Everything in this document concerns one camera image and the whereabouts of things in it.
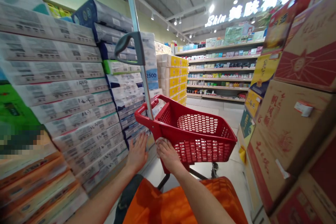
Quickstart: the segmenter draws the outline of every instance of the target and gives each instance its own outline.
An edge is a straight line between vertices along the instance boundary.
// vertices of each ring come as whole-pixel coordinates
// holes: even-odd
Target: floor
[[[237,134],[238,125],[243,115],[244,108],[242,104],[194,98],[187,98],[187,107],[196,111],[206,112],[223,117],[233,129],[235,134]],[[238,150],[239,144],[235,146],[228,162],[218,163],[219,169],[217,171],[217,175],[225,176],[230,179],[243,207],[246,218],[249,223],[252,223],[250,217],[250,196],[247,188],[247,182],[243,173],[244,166],[239,158]],[[163,172],[160,160],[155,157],[155,150],[152,148],[150,152],[151,153],[149,156],[152,157],[152,160],[148,164],[147,168],[142,172],[142,175],[147,178],[154,186],[158,186],[161,180],[164,178],[165,174]],[[196,163],[194,166],[191,166],[191,168],[205,177],[211,177],[211,163]],[[163,187],[163,192],[166,192],[176,186],[179,186],[179,184],[176,178],[171,175]],[[114,211],[111,212],[105,223],[113,223],[113,221]]]

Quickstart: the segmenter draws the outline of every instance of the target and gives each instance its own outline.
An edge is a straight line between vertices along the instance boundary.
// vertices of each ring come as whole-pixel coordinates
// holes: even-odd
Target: store shelf
[[[260,56],[260,54],[256,54],[256,55],[249,55],[249,56],[235,56],[235,57],[229,57],[229,58],[205,58],[205,59],[197,59],[197,60],[193,60],[193,61],[189,61],[190,63],[197,63],[197,62],[213,62],[213,61],[231,61],[231,60],[243,60],[243,59],[254,59],[254,58],[258,58]]]
[[[202,69],[189,69],[189,72],[214,72],[214,71],[251,71],[255,68],[202,68]]]
[[[189,88],[207,88],[207,89],[225,89],[225,90],[236,90],[236,91],[248,91],[247,87],[225,87],[225,86],[201,86],[201,85],[187,85]]]
[[[193,53],[205,53],[208,51],[215,51],[215,50],[224,50],[224,49],[232,49],[237,47],[247,47],[247,46],[257,46],[262,45],[264,41],[258,41],[258,42],[248,42],[248,43],[241,43],[241,44],[235,44],[235,45],[223,45],[219,47],[210,47],[210,48],[199,48],[194,50],[188,50],[183,52],[175,53],[176,56],[178,55],[187,55],[187,54],[193,54]]]
[[[250,82],[252,79],[244,79],[244,78],[188,78],[188,80],[192,81],[244,81],[244,82]]]

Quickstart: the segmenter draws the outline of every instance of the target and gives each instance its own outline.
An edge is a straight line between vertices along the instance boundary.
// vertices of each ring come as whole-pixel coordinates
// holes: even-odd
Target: hand
[[[156,146],[156,151],[159,157],[162,159],[165,167],[173,175],[175,175],[179,171],[186,170],[183,164],[181,163],[176,150],[174,149],[172,144],[169,142],[169,140],[167,140],[167,143],[164,140],[160,141]]]
[[[126,161],[126,167],[136,174],[146,164],[148,153],[146,152],[148,135],[141,132],[133,145],[133,141],[129,144],[129,153]]]

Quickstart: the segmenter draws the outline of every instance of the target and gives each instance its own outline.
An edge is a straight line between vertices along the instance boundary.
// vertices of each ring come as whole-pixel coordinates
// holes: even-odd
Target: cart handle
[[[131,38],[134,39],[134,47],[135,47],[137,61],[127,61],[127,60],[119,58],[119,53],[121,53],[122,51],[126,49]],[[131,33],[126,33],[124,36],[122,36],[118,40],[117,45],[115,46],[114,56],[116,60],[122,63],[130,64],[130,65],[139,65],[139,66],[146,65],[144,47],[142,45],[140,32],[134,31]]]

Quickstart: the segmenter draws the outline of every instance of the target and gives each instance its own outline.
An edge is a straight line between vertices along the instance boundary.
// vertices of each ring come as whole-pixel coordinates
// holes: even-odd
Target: ceiling light
[[[212,4],[209,8],[209,13],[212,13],[214,11],[214,9],[215,9],[215,6],[214,6],[214,4]]]

